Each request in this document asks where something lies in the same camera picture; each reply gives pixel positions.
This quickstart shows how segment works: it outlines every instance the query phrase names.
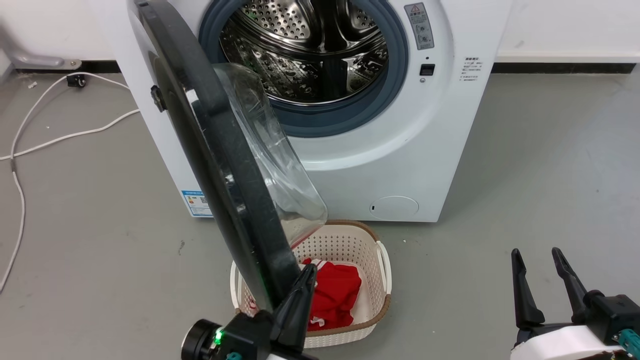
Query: perforated basket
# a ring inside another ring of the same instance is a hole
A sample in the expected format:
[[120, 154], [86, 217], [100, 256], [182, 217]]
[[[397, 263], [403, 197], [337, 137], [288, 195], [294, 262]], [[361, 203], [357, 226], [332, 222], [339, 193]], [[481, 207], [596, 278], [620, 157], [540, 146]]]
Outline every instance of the perforated basket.
[[[358, 300], [351, 310], [353, 323], [339, 329], [307, 332], [305, 348], [350, 343], [369, 335], [391, 305], [392, 285], [387, 250], [373, 230], [355, 221], [328, 222], [293, 252], [299, 263], [311, 258], [355, 266], [362, 279]], [[258, 309], [235, 263], [231, 266], [230, 287], [236, 311], [255, 315]]]

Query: red clothing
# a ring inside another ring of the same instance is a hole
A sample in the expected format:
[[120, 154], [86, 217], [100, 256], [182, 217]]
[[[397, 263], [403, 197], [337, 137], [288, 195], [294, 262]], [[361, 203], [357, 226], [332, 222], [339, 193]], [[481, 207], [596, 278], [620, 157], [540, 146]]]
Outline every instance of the red clothing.
[[[309, 264], [311, 259], [302, 263]], [[318, 266], [316, 290], [311, 314], [309, 331], [336, 329], [351, 325], [351, 309], [356, 303], [362, 280], [355, 266], [334, 265], [327, 261], [314, 260]]]

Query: white cable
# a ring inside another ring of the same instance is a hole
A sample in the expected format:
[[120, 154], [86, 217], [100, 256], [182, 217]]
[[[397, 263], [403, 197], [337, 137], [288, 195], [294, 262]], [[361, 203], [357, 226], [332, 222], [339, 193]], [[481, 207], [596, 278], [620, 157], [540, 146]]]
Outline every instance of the white cable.
[[2, 278], [2, 282], [0, 282], [0, 293], [2, 293], [2, 291], [4, 290], [4, 286], [6, 284], [6, 281], [9, 278], [9, 274], [11, 273], [11, 269], [13, 268], [13, 263], [15, 262], [15, 258], [18, 255], [18, 250], [20, 249], [20, 244], [22, 243], [22, 235], [24, 234], [24, 220], [26, 218], [26, 202], [24, 200], [24, 192], [22, 191], [22, 186], [20, 185], [20, 181], [18, 181], [18, 173], [17, 173], [17, 169], [16, 169], [16, 166], [15, 166], [15, 160], [14, 160], [15, 157], [16, 156], [20, 156], [20, 155], [28, 154], [28, 153], [36, 151], [38, 149], [42, 149], [43, 147], [47, 147], [47, 146], [52, 145], [54, 143], [60, 142], [62, 140], [66, 140], [66, 139], [69, 139], [69, 138], [74, 138], [76, 136], [99, 133], [100, 131], [104, 131], [106, 129], [109, 129], [110, 127], [112, 127], [115, 124], [119, 123], [122, 119], [124, 119], [126, 117], [129, 117], [129, 116], [131, 116], [131, 115], [133, 115], [135, 113], [139, 113], [140, 112], [140, 110], [130, 111], [130, 112], [122, 115], [121, 117], [118, 117], [114, 121], [110, 122], [108, 125], [106, 125], [104, 127], [101, 127], [99, 129], [83, 131], [81, 133], [75, 133], [75, 134], [71, 134], [71, 135], [67, 135], [67, 136], [62, 136], [61, 138], [57, 138], [55, 140], [51, 140], [50, 142], [46, 142], [46, 143], [40, 144], [38, 146], [32, 147], [30, 149], [27, 149], [25, 151], [21, 151], [21, 152], [15, 153], [15, 146], [18, 144], [18, 140], [20, 139], [20, 135], [22, 134], [22, 130], [24, 130], [24, 126], [27, 124], [27, 121], [29, 120], [29, 117], [31, 116], [31, 113], [33, 113], [33, 110], [38, 106], [38, 104], [40, 104], [40, 101], [45, 97], [45, 95], [47, 95], [47, 93], [49, 93], [49, 91], [51, 89], [54, 88], [54, 86], [56, 86], [57, 84], [61, 83], [64, 80], [66, 80], [67, 76], [73, 76], [73, 75], [89, 75], [89, 76], [93, 76], [94, 78], [98, 78], [98, 79], [107, 81], [109, 83], [122, 86], [125, 89], [129, 89], [129, 87], [126, 86], [126, 85], [123, 85], [123, 84], [121, 84], [121, 83], [119, 83], [117, 81], [113, 81], [113, 80], [104, 78], [102, 76], [91, 74], [89, 72], [74, 72], [72, 74], [63, 76], [62, 78], [57, 80], [55, 83], [53, 83], [40, 96], [38, 101], [36, 101], [36, 103], [31, 107], [31, 109], [27, 113], [27, 116], [24, 117], [24, 120], [22, 121], [22, 124], [20, 125], [20, 128], [18, 128], [18, 132], [15, 134], [15, 138], [13, 138], [13, 143], [11, 144], [11, 152], [9, 153], [8, 156], [3, 156], [3, 157], [0, 158], [0, 161], [7, 160], [7, 159], [9, 159], [11, 161], [11, 171], [13, 172], [13, 180], [15, 181], [15, 185], [18, 188], [18, 192], [20, 193], [20, 202], [22, 203], [22, 216], [20, 217], [20, 231], [18, 232], [18, 241], [16, 241], [16, 243], [15, 243], [15, 248], [13, 248], [13, 254], [11, 255], [11, 259], [9, 260], [9, 266], [7, 266], [6, 272], [4, 273], [4, 276]]

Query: warning label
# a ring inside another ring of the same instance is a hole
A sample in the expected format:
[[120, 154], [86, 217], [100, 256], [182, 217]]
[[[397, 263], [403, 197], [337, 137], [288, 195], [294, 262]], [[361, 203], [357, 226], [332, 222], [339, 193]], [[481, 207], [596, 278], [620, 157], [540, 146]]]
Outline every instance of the warning label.
[[209, 203], [202, 192], [182, 191], [182, 196], [189, 206], [191, 215], [194, 217], [212, 218], [213, 214], [209, 208]]
[[460, 72], [460, 78], [458, 81], [478, 81], [480, 78], [480, 72], [484, 63], [480, 58], [468, 57], [462, 64], [462, 71]]
[[429, 16], [423, 3], [406, 5], [404, 7], [415, 35], [415, 43], [418, 50], [431, 49], [433, 44], [433, 32], [429, 23]]

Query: green led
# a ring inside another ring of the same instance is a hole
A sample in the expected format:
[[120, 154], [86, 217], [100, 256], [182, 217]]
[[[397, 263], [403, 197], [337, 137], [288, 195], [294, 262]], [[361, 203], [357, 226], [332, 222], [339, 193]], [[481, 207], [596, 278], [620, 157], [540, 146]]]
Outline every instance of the green led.
[[216, 345], [220, 345], [220, 343], [222, 342], [222, 336], [225, 334], [225, 331], [220, 327], [218, 328], [218, 330], [216, 330], [216, 335], [213, 338], [213, 342], [216, 343]]

